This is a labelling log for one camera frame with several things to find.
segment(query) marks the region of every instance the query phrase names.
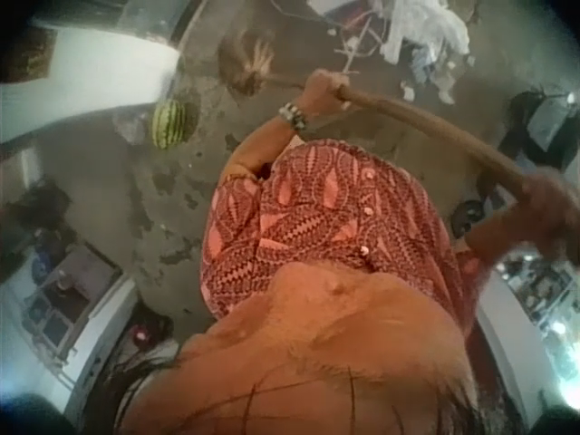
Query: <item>pink object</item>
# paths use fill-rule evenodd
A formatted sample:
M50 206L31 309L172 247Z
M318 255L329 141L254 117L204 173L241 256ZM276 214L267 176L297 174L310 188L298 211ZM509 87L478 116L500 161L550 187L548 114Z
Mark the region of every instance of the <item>pink object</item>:
M209 212L202 293L215 317L265 292L291 261L331 260L398 276L467 332L488 267L456 254L427 192L407 171L337 140L287 150L269 179L234 177Z

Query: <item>white wall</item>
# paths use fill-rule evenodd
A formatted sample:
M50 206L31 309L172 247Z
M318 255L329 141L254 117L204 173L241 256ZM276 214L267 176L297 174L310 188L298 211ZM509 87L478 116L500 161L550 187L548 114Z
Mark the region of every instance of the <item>white wall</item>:
M166 95L179 59L175 49L126 34L50 28L58 34L48 78L0 85L0 141L71 116Z
M563 399L538 328L530 322L511 289L495 271L479 300L478 322L494 354L507 393L531 427L542 413L541 391L550 406L562 403Z

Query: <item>stick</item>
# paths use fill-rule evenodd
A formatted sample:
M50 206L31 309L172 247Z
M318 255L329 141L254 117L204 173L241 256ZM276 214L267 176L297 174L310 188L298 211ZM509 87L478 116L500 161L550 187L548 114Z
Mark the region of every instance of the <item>stick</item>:
M263 79L279 86L298 89L305 87L303 82L278 74L268 74ZM442 140L463 152L467 152L480 165L493 173L498 183L516 199L524 197L521 190L524 175L516 163L484 141L450 122L405 102L356 91L349 86L341 86L337 96L341 100L352 102L359 107L372 109L391 116L397 121L405 122L434 139Z

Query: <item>floor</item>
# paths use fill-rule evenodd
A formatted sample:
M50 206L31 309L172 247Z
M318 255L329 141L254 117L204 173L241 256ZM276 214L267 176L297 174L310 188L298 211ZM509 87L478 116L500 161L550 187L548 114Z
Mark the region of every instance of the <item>floor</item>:
M210 0L182 44L185 73L176 95L198 107L188 143L165 152L146 144L129 146L110 113L81 117L38 139L46 171L73 200L68 220L134 274L145 302L174 319L181 340L212 322L199 293L198 263L218 173L237 142L295 95L267 89L234 100L217 77L219 41L244 26L270 32L277 53L274 69L284 73L306 75L344 63L333 53L338 42L327 25L284 16L269 0L235 3ZM506 103L517 92L529 86L580 90L580 53L550 11L527 0L450 4L471 17L475 66L457 83L455 105L441 103L432 88L418 88L418 106L495 145ZM354 86L395 97L401 97L400 81L410 77L403 63L390 66L380 57L357 60L352 69L359 72ZM470 194L477 175L477 168L444 144L367 111L318 125L309 137L348 140L394 161L421 180L445 218Z

